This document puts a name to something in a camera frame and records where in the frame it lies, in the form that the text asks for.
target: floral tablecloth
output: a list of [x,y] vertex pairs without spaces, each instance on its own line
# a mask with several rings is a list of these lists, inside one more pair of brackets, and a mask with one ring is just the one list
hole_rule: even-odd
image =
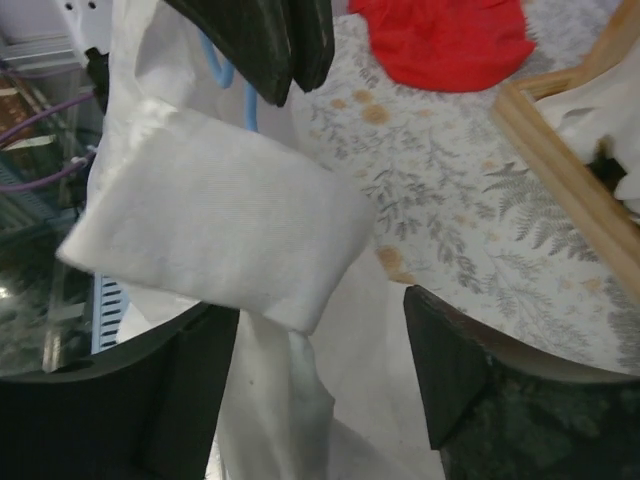
[[[577,64],[617,0],[533,0],[538,48],[517,77]],[[296,94],[305,150],[379,208],[390,277],[560,357],[640,375],[640,309],[489,119],[498,88],[451,95],[394,84],[365,22],[336,20],[327,83]]]

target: blue hanger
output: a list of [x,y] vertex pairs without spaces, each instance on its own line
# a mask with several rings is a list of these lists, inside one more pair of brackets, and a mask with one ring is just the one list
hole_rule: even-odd
[[[220,65],[213,44],[202,32],[200,32],[200,42],[213,73],[213,78],[215,78],[218,86],[223,89],[229,88],[233,83],[235,68],[226,59],[224,65]],[[258,93],[249,82],[247,82],[244,90],[244,122],[247,130],[258,132]]]

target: purple cable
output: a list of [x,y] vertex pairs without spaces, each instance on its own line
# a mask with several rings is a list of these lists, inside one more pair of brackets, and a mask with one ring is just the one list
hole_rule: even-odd
[[48,177],[44,177],[33,182],[23,183],[20,185],[0,185],[0,193],[19,193],[46,187],[47,185],[57,182],[67,175],[71,175],[73,172],[84,168],[89,164],[89,162],[91,162],[93,157],[95,157],[95,153],[91,152],[83,160],[72,163],[53,175],[49,175]]
[[[79,103],[85,102],[91,98],[93,98],[93,93],[80,95],[79,97],[76,97],[72,100],[68,100],[54,107],[48,108],[47,110],[43,110],[42,112],[37,113],[32,117],[29,117],[27,120],[25,120],[21,124],[16,125],[13,128],[10,128],[3,134],[0,134],[0,145],[2,145],[4,142],[6,142],[8,139],[14,136],[20,130],[27,128],[30,125],[33,125],[37,121],[42,120],[43,118],[49,117],[54,113],[58,113],[62,110],[73,107],[74,105],[78,105]],[[66,166],[65,168],[63,168],[62,170],[60,170],[59,172],[54,173],[53,175],[49,175],[48,177],[44,177],[39,180],[35,180],[33,182],[23,183],[21,185],[0,185],[0,193],[25,192],[27,190],[34,190],[36,188],[46,187],[47,185],[53,182],[57,182],[58,180],[66,177],[67,175],[70,175],[73,172],[80,170],[81,168],[84,168],[87,164],[91,162],[91,160],[93,160],[94,157],[95,157],[95,152],[91,152],[84,158],[84,161],[78,161],[76,163],[72,163]]]
[[56,105],[54,107],[47,108],[46,110],[43,110],[42,112],[36,113],[34,116],[29,117],[27,120],[22,122],[20,125],[16,125],[15,127],[12,127],[9,130],[7,130],[6,132],[0,134],[0,145],[2,145],[4,142],[9,140],[16,133],[18,133],[20,130],[23,130],[23,129],[33,125],[34,123],[42,120],[43,118],[50,117],[54,113],[58,113],[61,110],[65,110],[67,108],[73,107],[74,105],[78,105],[79,103],[86,102],[87,100],[90,100],[91,98],[93,98],[93,93],[92,92],[85,93],[84,95],[80,95],[79,97],[76,97],[76,98],[74,98],[72,100],[67,100],[66,102],[62,102],[62,103],[60,103],[60,104],[58,104],[58,105]]

